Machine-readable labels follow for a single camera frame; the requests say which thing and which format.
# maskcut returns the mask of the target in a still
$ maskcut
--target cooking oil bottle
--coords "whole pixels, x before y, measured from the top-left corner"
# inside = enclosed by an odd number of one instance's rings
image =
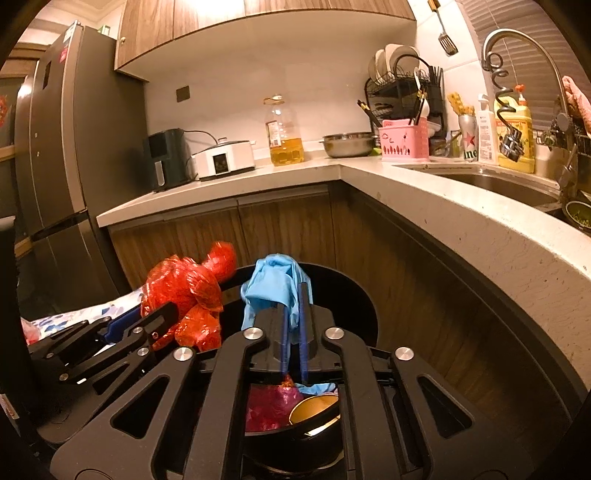
[[[267,97],[264,103],[270,107],[265,123],[273,165],[290,165],[304,161],[304,145],[301,142],[300,131],[283,97]]]

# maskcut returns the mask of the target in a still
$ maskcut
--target lower cabinet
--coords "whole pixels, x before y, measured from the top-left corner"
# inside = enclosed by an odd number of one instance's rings
[[[334,182],[197,205],[109,230],[133,288],[163,258],[177,254],[201,261],[218,239],[234,244],[239,266],[283,253],[345,273],[376,307],[378,348],[414,349],[539,462],[570,422],[553,386],[506,318],[413,227],[376,200]]]
[[[251,263],[282,253],[298,262],[336,266],[326,185],[242,197],[238,210]]]
[[[249,264],[236,200],[131,220],[109,233],[132,288],[142,286],[150,269],[171,255],[202,261],[216,240],[233,243],[239,267]]]

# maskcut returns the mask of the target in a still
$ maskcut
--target pink utensil holder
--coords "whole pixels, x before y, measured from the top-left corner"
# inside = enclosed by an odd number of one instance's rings
[[[421,117],[418,125],[409,125],[408,119],[384,120],[379,129],[382,161],[416,163],[429,158],[427,119]]]

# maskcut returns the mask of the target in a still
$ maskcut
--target spatula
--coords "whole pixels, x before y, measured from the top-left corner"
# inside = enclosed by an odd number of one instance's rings
[[[441,4],[439,3],[439,0],[427,0],[427,1],[429,3],[429,6],[431,7],[431,10],[437,14],[437,18],[439,19],[439,23],[441,24],[441,29],[443,30],[443,32],[441,32],[441,35],[439,35],[439,43],[443,47],[443,50],[445,50],[445,53],[447,54],[447,56],[451,57],[452,55],[455,55],[457,53],[457,47],[456,47],[456,44],[452,41],[451,38],[449,38],[449,35],[445,31],[445,26],[443,25],[443,20],[441,20],[441,15],[439,14],[439,10],[438,10],[438,8],[441,6]]]

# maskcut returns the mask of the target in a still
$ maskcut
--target sink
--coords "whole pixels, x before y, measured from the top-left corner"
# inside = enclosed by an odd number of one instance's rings
[[[474,185],[546,213],[554,212],[560,208],[558,185],[551,180],[541,179],[530,174],[496,170],[492,167],[473,164],[454,166],[428,164],[408,166],[407,168]]]
[[[499,195],[503,195],[503,197],[517,200],[531,207],[538,207],[558,201],[558,196],[553,196],[544,191],[498,176],[478,173],[442,173],[438,175],[498,193]]]

